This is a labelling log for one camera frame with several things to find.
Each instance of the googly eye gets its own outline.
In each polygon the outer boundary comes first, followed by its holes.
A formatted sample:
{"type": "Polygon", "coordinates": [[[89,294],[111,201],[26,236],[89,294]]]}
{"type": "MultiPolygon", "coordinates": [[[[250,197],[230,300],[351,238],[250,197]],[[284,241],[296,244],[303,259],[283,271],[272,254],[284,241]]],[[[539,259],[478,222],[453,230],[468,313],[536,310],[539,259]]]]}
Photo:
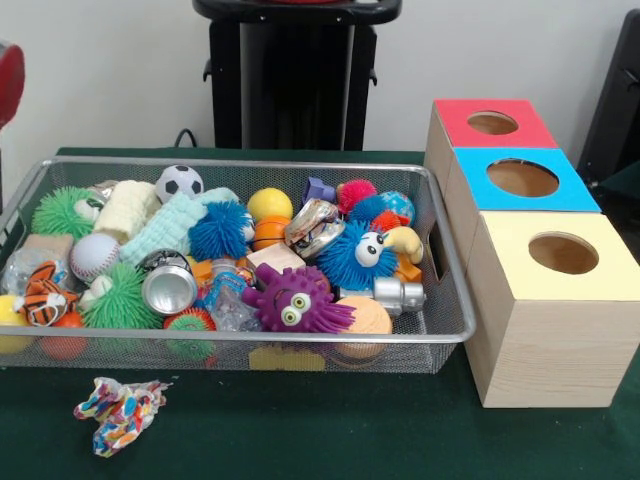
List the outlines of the googly eye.
{"type": "Polygon", "coordinates": [[[291,306],[300,313],[306,313],[311,308],[311,297],[306,293],[296,293],[291,298],[291,306]]]}
{"type": "Polygon", "coordinates": [[[280,314],[280,319],[287,327],[293,327],[300,323],[302,320],[302,314],[292,307],[285,307],[280,314]]]}
{"type": "Polygon", "coordinates": [[[362,236],[360,243],[356,247],[356,260],[365,268],[371,268],[377,265],[382,255],[384,240],[380,235],[375,233],[367,233],[362,236]]]}
{"type": "Polygon", "coordinates": [[[249,219],[249,225],[242,228],[242,232],[244,233],[245,242],[250,242],[256,236],[256,224],[253,221],[253,217],[249,214],[246,214],[245,217],[249,219]]]}

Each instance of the orange ball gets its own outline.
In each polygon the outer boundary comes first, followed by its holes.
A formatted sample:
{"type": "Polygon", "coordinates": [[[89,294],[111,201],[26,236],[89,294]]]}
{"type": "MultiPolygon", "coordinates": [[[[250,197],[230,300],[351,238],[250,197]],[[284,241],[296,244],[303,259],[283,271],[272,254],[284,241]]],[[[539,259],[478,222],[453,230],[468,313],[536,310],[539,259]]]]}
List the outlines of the orange ball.
{"type": "Polygon", "coordinates": [[[253,250],[258,251],[276,243],[284,242],[284,229],[291,223],[287,217],[272,215],[258,222],[253,239],[253,250]]]}
{"type": "MultiPolygon", "coordinates": [[[[69,312],[58,320],[54,327],[84,328],[82,315],[69,312]]],[[[88,341],[84,337],[43,337],[40,348],[54,360],[73,360],[85,351],[88,341]]]]}

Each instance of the green table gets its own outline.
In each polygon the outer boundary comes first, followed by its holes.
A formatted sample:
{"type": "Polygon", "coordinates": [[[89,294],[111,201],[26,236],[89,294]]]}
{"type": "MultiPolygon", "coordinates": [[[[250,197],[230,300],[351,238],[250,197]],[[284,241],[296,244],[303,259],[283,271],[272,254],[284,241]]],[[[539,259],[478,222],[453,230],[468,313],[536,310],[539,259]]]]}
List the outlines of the green table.
{"type": "MultiPolygon", "coordinates": [[[[417,153],[63,150],[63,154],[419,163],[417,153]]],[[[464,349],[435,376],[54,369],[0,371],[6,478],[640,478],[640,360],[610,409],[484,410],[464,349]],[[73,407],[95,376],[173,381],[115,457],[73,407]]]]}

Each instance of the wire mesh basket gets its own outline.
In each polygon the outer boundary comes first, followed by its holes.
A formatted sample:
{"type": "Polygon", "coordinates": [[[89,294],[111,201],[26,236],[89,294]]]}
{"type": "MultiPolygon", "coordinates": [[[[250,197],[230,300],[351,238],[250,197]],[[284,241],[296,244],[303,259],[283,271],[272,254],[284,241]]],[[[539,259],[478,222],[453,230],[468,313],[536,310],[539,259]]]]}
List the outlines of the wire mesh basket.
{"type": "Polygon", "coordinates": [[[394,320],[391,335],[188,332],[0,327],[0,366],[220,370],[313,370],[436,373],[458,343],[475,331],[475,317],[437,182],[416,166],[256,161],[56,157],[32,169],[0,217],[0,267],[30,233],[40,199],[55,188],[107,179],[154,182],[173,164],[196,168],[207,188],[226,186],[243,201],[276,187],[300,205],[307,178],[337,185],[371,180],[398,190],[416,206],[414,228],[427,247],[420,265],[428,300],[421,312],[394,320]],[[356,347],[356,358],[342,354],[356,347]],[[202,359],[202,352],[210,352],[202,359]]]}

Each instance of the wooden box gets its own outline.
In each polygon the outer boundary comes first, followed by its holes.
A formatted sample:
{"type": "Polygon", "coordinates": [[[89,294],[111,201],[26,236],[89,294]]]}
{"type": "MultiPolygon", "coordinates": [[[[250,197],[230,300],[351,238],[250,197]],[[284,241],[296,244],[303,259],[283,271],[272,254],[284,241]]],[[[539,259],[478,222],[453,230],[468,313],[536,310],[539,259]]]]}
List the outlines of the wooden box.
{"type": "Polygon", "coordinates": [[[457,147],[557,148],[527,100],[436,100],[431,110],[425,166],[446,193],[457,147]]]}
{"type": "Polygon", "coordinates": [[[640,341],[640,268],[603,215],[482,212],[466,343],[485,407],[606,407],[640,341]]]}
{"type": "Polygon", "coordinates": [[[445,204],[463,268],[483,210],[600,212],[562,150],[456,148],[445,204]]]}

